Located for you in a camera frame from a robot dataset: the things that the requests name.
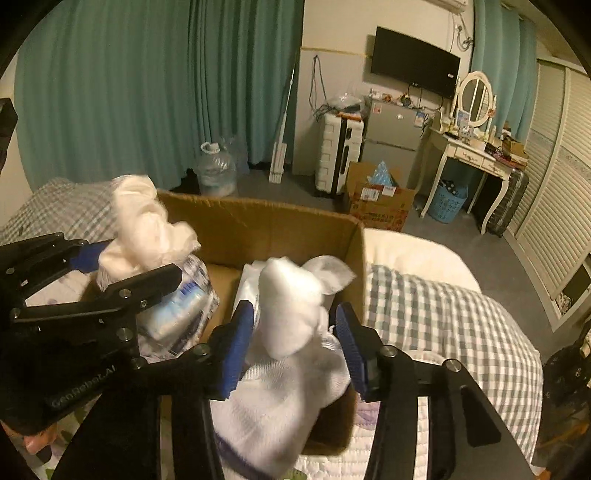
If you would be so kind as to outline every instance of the table leg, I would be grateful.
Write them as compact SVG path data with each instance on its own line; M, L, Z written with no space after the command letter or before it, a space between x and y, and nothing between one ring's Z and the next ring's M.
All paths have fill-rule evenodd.
M429 138L427 140L427 145L425 145L425 150L423 150L423 156L421 158L421 173L418 177L418 183L415 188L417 193L421 192L421 188L423 188L423 180L425 178L425 170L427 169L427 162L429 160L429 154L431 153L431 148L433 147L433 143Z
M427 203L423 207L423 211L421 212L421 218L425 218L425 214L427 210L429 210L429 206L433 201L433 197L435 196L435 190L437 190L437 185L439 184L439 180L441 179L441 174L443 173L443 168L445 167L445 163L447 162L447 148L443 151L443 155L441 156L441 160L439 161L439 167L437 168L437 173L435 174L435 179L433 180L433 185L431 185L431 192L429 193L429 198L427 199Z
M480 192L482 191L482 187L484 186L484 182L486 181L487 176L488 176L487 172L485 172L485 171L482 172L482 178L480 179L480 183L478 184L478 188L476 189L476 193L472 197L472 201L470 202L470 206L468 207L468 213L470 213L472 211L472 207L474 207L474 204L478 200L478 196L480 195Z
M491 208L488 210L488 213L484 217L484 221L482 222L482 228L480 229L481 235L484 235L486 233L486 224L488 223L489 218L491 218L491 215L493 214L493 212L499 206L501 200L503 199L503 197L507 193L507 190L509 190L509 177L503 179L503 184L501 185L501 191L496 196L495 201L492 203Z

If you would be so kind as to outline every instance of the teal curtain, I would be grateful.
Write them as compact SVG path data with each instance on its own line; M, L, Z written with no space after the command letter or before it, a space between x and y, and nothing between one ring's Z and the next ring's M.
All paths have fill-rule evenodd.
M513 136L525 141L537 87L535 25L499 0L474 0L474 10L471 70L482 70L497 95L497 131L508 121Z
M63 0L17 63L31 187L136 173L170 188L221 136L267 160L302 17L303 0Z

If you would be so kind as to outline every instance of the human hand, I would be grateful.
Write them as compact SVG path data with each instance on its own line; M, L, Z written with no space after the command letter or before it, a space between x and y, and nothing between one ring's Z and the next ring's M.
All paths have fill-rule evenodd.
M22 438L22 444L31 455L35 455L47 445L51 445L57 438L57 423L54 423L49 428L37 433L36 435L21 435L12 430L3 421L0 421L2 428L9 437Z

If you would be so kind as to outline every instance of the cable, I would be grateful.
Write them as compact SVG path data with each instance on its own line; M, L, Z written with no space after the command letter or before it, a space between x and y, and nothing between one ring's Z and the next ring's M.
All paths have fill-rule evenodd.
M318 73L320 73L320 85L322 87L322 95L324 95L324 103L320 106L318 106L316 65L318 65ZM314 55L314 59L312 60L312 81L310 83L310 96L308 97L308 103L310 104L310 108L312 108L314 118L317 122L320 121L320 118L322 118L325 113L337 111L336 108L329 105L329 101L326 98L326 89L324 88L324 78L322 76L322 64L318 55Z
M452 52L453 43L456 40L456 19L453 17L453 14L451 12L450 12L450 15L452 16L453 29L452 29L452 44L449 45L449 53Z
M466 28L466 22L464 22L464 17L461 14L458 14L458 16L460 17L460 20L462 20L462 24L458 25L457 36L455 36L455 35L454 36L456 37L456 43L457 43L458 48L461 51L468 51L470 46L474 45L474 39L470 35L468 35L468 33L467 33L468 29ZM454 28L454 30L456 29L456 21L455 20L453 21L453 28ZM466 39L463 41L460 41L460 34L462 33L462 31L465 32Z

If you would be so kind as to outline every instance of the vanity table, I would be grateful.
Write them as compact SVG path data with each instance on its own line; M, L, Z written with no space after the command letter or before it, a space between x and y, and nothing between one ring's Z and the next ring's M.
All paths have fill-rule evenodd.
M503 197L507 193L507 190L509 189L509 177L511 175L511 172L513 171L513 168L496 161L494 157L491 157L488 153L485 153L482 150L471 147L470 145L466 145L461 141L456 140L455 138L449 137L446 134L439 133L438 131L432 129L429 135L428 144L423 154L423 161L421 163L421 176L419 179L418 190L421 189L423 183L426 162L431 148L436 148L437 150L443 152L443 154L441 155L441 160L439 161L437 173L435 175L435 179L433 180L433 185L431 185L431 192L429 193L427 203L425 204L425 207L421 212L421 218L425 217L425 214L429 210L429 206L433 201L433 197L435 195L435 191L437 190L437 185L439 185L439 180L441 179L441 174L443 173L443 169L445 168L447 159L455 158L456 160L470 165L471 167L478 168L478 170L483 172L480 183L478 184L478 188L476 189L474 198L472 199L472 201L470 202L470 206L468 207L468 213L472 211L472 207L474 206L476 200L478 199L478 196L480 195L480 191L482 190L487 174L499 177L503 181L501 191L496 196L495 201L486 213L484 221L482 222L480 234L484 235L486 233L486 224L488 223L489 218L491 217L495 209L499 206L501 200L503 199Z
M513 168L496 161L494 157L488 153L485 153L484 150L479 150L478 148L472 147L461 140L457 140L447 135L446 131L448 129L455 130L461 137L466 137L467 142L470 135L472 134L472 129L483 127L486 124L485 138L489 138L489 131L491 128L492 118L495 115L495 109L496 96L494 96L492 93L491 83L489 82L486 75L483 72L470 72L466 78L464 78L464 80L457 85L456 88L456 93L452 102L452 113L455 111L455 118L451 116L444 116L441 113L436 115L436 119L433 124L433 127L435 128L431 128L428 144L425 147L423 159L421 162L421 176L418 182L418 190L420 190L421 186L423 185L428 154L431 148L436 148L440 152L443 152L443 154L441 155L441 160L439 161L439 167L437 168L437 174L433 180L433 185L431 185L429 198L427 199L427 203L421 212L421 218L425 217L425 214L429 210L429 206L433 201L433 197L437 190L437 186L439 185L439 180L441 179L441 174L443 173L447 159L455 158L456 160L470 165L471 167L478 168L478 170L483 172L480 183L478 184L478 188L476 189L476 193L470 202L470 206L468 207L468 213L472 211L472 207L480 195L480 191L484 186L487 175L494 175L503 181L501 191L496 196L495 201L486 213L484 221L482 222L480 234L484 235L486 233L486 225L488 224L488 220L491 218L491 215L499 206L501 200L509 189L509 177L511 176ZM495 141L498 140L494 138L494 135L492 135L492 137L491 143L495 144Z

